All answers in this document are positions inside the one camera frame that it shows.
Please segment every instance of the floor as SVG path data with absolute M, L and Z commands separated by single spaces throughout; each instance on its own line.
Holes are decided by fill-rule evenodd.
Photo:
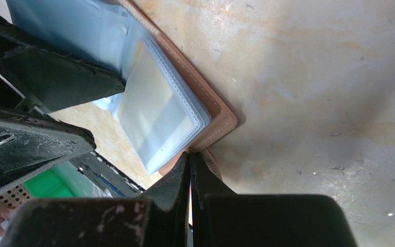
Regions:
M 135 2 L 239 118 L 210 148 L 228 186 L 329 195 L 360 246 L 395 246 L 395 1 Z M 94 127 L 102 155 L 144 187 L 159 179 L 107 113 L 56 114 L 82 116 L 109 125 L 110 140 Z

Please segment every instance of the wallet stitching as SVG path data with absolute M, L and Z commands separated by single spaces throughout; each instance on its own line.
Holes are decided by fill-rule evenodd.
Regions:
M 167 49 L 169 51 L 169 53 L 174 57 L 174 59 L 182 66 L 182 68 L 185 68 L 182 64 L 182 62 L 180 60 L 178 60 L 178 58 L 176 58 L 176 56 L 173 54 L 173 52 L 170 51 L 170 49 L 163 44 L 163 42 L 157 37 L 156 38 L 161 45 Z M 220 107 L 220 105 L 214 101 L 214 99 L 204 90 L 204 88 L 202 87 L 202 85 L 194 78 L 194 76 L 188 72 L 188 70 L 186 70 L 186 72 L 188 73 L 188 75 L 197 83 L 197 85 L 201 88 L 201 90 L 210 98 L 210 100 L 213 102 L 213 104 L 219 108 L 220 112 L 223 114 L 224 117 L 226 117 L 226 114 L 223 112 L 222 108 Z M 217 130 L 216 132 L 214 132 L 211 136 L 209 136 L 207 139 L 205 139 L 203 142 L 199 143 L 198 145 L 196 145 L 196 147 L 198 148 L 200 145 L 204 144 L 205 142 L 207 142 L 209 139 L 211 139 L 213 136 L 215 136 L 217 133 L 219 133 L 221 130 L 223 130 L 229 123 L 229 120 L 226 121 L 225 125 L 223 127 L 221 127 L 219 130 Z

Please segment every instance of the black plastic bracket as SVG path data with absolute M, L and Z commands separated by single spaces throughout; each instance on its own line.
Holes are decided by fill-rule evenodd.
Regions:
M 86 129 L 0 108 L 0 194 L 95 148 Z
M 125 89 L 125 81 L 118 74 L 58 50 L 1 16 L 0 75 L 45 114 Z M 3 97 L 8 86 L 2 80 L 0 84 Z M 30 111 L 32 105 L 18 107 Z

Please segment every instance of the wallet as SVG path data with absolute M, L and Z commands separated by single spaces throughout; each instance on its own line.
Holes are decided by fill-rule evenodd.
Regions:
M 237 118 L 180 50 L 134 4 L 128 0 L 109 0 L 108 3 L 122 6 L 147 28 L 184 81 L 211 115 L 210 124 L 185 149 L 178 152 L 176 156 L 161 167 L 158 172 L 164 175 L 172 169 L 183 151 L 197 152 L 207 148 L 233 130 L 237 125 Z
M 146 42 L 149 42 L 147 44 L 150 44 L 151 40 L 157 43 L 159 46 L 158 49 L 161 49 L 166 55 L 166 60 L 170 60 L 170 66 L 173 65 L 174 69 L 172 69 L 176 69 L 175 72 L 182 78 L 182 83 L 185 83 L 189 87 L 188 90 L 190 90 L 190 93 L 186 95 L 190 96 L 190 105 L 196 107 L 202 104 L 200 107 L 205 108 L 206 111 L 194 111 L 195 113 L 192 116 L 203 117 L 200 120 L 198 119 L 199 124 L 196 125 L 197 131 L 194 132 L 195 134 L 187 134 L 183 145 L 171 149 L 168 147 L 167 149 L 172 151 L 169 151 L 166 158 L 164 158 L 166 155 L 157 155 L 161 151 L 166 153 L 167 151 L 163 148 L 158 149 L 156 145 L 153 145 L 155 142 L 151 143 L 153 148 L 150 150 L 144 149 L 142 151 L 140 147 L 134 147 L 134 149 L 138 148 L 140 151 L 137 153 L 148 173 L 156 171 L 162 164 L 165 165 L 161 168 L 161 173 L 170 170 L 182 151 L 201 151 L 234 129 L 237 125 L 237 119 L 234 113 L 208 85 L 205 79 L 172 42 L 130 1 L 7 0 L 7 3 L 13 20 L 24 30 L 33 33 L 41 39 L 47 40 L 53 45 L 59 46 L 63 50 L 72 51 L 77 56 L 88 58 L 89 61 L 100 66 L 119 71 L 124 78 L 129 79 L 129 73 L 133 71 L 131 69 L 133 67 L 133 59 L 129 59 L 129 57 L 132 57 L 131 54 L 137 50 L 138 42 L 136 40 L 146 40 Z M 139 74 L 139 79 L 141 78 L 145 78 L 144 73 Z M 138 92 L 148 93 L 149 90 L 140 90 Z M 198 100 L 193 100 L 193 97 L 197 98 L 200 102 L 196 103 Z M 136 118 L 130 115 L 130 119 L 126 119 L 129 114 L 118 117 L 121 107 L 113 107 L 118 100 L 113 100 L 112 102 L 109 107 L 111 107 L 110 110 L 113 117 L 116 120 L 121 119 L 121 125 L 122 127 L 124 126 L 123 129 L 127 133 L 128 138 L 130 138 L 130 134 L 132 135 L 131 137 L 136 137 L 132 139 L 134 140 L 132 143 L 139 143 L 135 141 L 136 139 L 142 139 L 143 141 L 140 143 L 146 143 L 144 139 L 146 136 L 151 135 L 146 135 L 146 133 L 138 135 L 140 125 L 138 121 L 134 121 Z M 127 122 L 123 122 L 123 119 L 129 120 L 129 123 L 126 124 Z M 160 129 L 163 129 L 162 126 L 166 126 L 166 123 L 160 126 Z

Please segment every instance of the brown leather wallet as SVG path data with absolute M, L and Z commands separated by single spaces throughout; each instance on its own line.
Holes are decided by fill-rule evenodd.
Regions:
M 128 0 L 109 0 L 107 2 L 122 6 L 147 28 L 211 115 L 211 123 L 185 149 L 181 150 L 159 170 L 164 175 L 173 167 L 183 151 L 196 152 L 207 148 L 233 130 L 237 125 L 237 118 L 179 49 L 134 4 Z

